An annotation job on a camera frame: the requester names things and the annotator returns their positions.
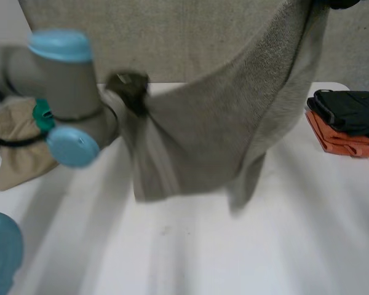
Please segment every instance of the gray robot arm segment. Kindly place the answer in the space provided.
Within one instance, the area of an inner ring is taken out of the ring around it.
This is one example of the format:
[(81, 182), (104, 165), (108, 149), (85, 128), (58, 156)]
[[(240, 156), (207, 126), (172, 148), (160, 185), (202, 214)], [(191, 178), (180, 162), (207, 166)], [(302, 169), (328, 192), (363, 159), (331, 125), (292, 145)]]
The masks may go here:
[(101, 98), (92, 60), (68, 62), (0, 45), (0, 100), (9, 95), (46, 99), (57, 127), (85, 132), (100, 149), (119, 136), (117, 116), (124, 106)]

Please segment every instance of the beige cloth bag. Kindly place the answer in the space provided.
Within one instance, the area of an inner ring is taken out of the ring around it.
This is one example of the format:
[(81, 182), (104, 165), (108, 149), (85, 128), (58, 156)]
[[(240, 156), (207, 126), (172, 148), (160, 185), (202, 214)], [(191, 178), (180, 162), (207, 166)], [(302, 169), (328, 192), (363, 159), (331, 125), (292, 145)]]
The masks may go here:
[[(23, 140), (39, 134), (33, 119), (35, 101), (14, 102), (0, 109), (0, 138)], [(45, 142), (21, 148), (1, 148), (0, 191), (5, 191), (41, 176), (58, 163), (52, 158)]]

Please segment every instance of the orange folded cloth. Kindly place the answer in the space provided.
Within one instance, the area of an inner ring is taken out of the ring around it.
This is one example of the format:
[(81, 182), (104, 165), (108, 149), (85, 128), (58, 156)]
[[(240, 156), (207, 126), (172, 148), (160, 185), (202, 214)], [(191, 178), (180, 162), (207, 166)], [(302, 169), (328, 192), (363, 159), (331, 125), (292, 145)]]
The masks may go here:
[(312, 111), (308, 111), (306, 117), (325, 152), (369, 157), (369, 138), (366, 136), (349, 136), (346, 133), (337, 132)]

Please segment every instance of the gray fabric backdrop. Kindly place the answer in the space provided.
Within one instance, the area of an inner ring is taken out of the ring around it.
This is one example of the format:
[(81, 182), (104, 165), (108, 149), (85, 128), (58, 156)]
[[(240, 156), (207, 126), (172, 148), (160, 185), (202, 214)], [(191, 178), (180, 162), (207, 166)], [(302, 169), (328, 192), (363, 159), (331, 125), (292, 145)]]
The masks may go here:
[[(99, 81), (112, 69), (135, 68), (147, 71), (154, 82), (183, 82), (229, 60), (281, 1), (20, 0), (20, 4), (32, 29), (86, 31), (93, 42)], [(317, 80), (369, 90), (369, 0), (331, 13)]]

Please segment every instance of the stack of folded clothes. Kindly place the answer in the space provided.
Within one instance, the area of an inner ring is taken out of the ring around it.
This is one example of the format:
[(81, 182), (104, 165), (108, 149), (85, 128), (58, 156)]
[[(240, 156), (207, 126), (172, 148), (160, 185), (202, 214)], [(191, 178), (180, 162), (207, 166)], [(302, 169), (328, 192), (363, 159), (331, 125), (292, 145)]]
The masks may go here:
[(369, 157), (369, 92), (319, 90), (306, 117), (325, 152)]

